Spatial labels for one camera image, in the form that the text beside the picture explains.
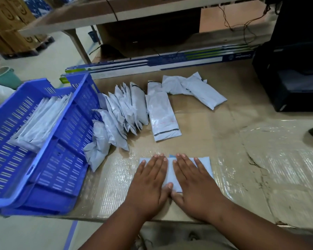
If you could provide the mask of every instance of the finger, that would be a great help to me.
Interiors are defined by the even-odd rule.
[[[182,154],[182,158],[184,162],[188,165],[189,169],[192,173],[198,173],[198,168],[196,168],[195,164],[189,159],[189,157],[186,154]]]
[[[161,168],[161,165],[163,163],[163,159],[164,159],[164,156],[160,155],[158,157],[158,159],[156,160],[154,167],[152,168],[151,172],[149,173],[149,176],[151,177],[151,179],[154,180],[157,177],[159,170]]]
[[[161,189],[161,195],[160,195],[160,199],[159,199],[159,205],[160,206],[163,206],[164,203],[167,201],[167,198],[170,196],[172,189],[173,189],[173,183],[172,182],[166,184]]]
[[[147,176],[149,175],[149,173],[151,172],[152,168],[154,167],[155,162],[157,161],[157,159],[159,158],[159,155],[155,154],[152,156],[152,158],[150,159],[150,161],[146,164],[142,175],[143,176]]]
[[[179,168],[179,164],[177,163],[176,160],[173,160],[173,168],[174,168],[176,179],[179,182],[179,185],[181,186],[182,189],[185,188],[187,179],[184,176],[182,170]]]
[[[176,191],[171,192],[171,198],[182,210],[184,209],[184,199],[183,196]]]
[[[166,157],[164,157],[162,160],[162,165],[160,167],[160,170],[155,178],[155,180],[158,183],[162,184],[164,182],[164,179],[166,178],[166,175],[167,175],[167,168],[168,168],[168,160]]]
[[[135,175],[141,175],[142,171],[144,170],[146,164],[146,160],[142,160],[142,162],[138,165],[137,171]]]
[[[176,155],[177,163],[179,164],[179,168],[181,169],[182,173],[187,179],[190,179],[192,173],[191,170],[189,169],[189,166],[186,164],[182,156],[178,153]]]
[[[208,173],[208,171],[206,170],[206,168],[203,166],[203,164],[201,163],[201,161],[198,159],[198,158],[194,158],[194,161],[195,161],[195,163],[196,163],[196,165],[197,165],[197,168],[198,168],[198,170],[202,173],[202,174],[204,174],[204,175],[210,175],[209,173]]]

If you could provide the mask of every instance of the person's right hand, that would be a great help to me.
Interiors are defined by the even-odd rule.
[[[209,223],[221,218],[230,201],[221,193],[200,160],[194,158],[196,167],[185,154],[177,154],[176,159],[173,167],[183,195],[172,191],[174,202],[193,218]]]

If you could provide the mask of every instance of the table leg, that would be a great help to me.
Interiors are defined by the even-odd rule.
[[[75,45],[75,48],[78,50],[84,63],[85,64],[91,64],[92,62],[90,61],[88,54],[86,53],[85,49],[83,48],[83,45],[81,44],[81,41],[78,38],[78,35],[76,34],[76,30],[75,29],[64,30],[63,33],[65,33],[66,35],[68,35],[71,38],[73,44]]]

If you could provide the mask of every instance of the teal bucket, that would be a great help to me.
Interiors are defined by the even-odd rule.
[[[21,80],[14,74],[14,69],[0,67],[0,85],[17,89],[21,84]]]

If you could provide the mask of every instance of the plastic basket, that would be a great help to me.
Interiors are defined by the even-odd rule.
[[[88,73],[67,76],[71,87],[54,89],[47,79],[22,84],[0,105],[0,214],[55,215],[69,212],[88,164],[83,147],[92,141],[92,119],[101,120],[99,93]],[[74,93],[44,146],[35,154],[7,143],[43,97]]]

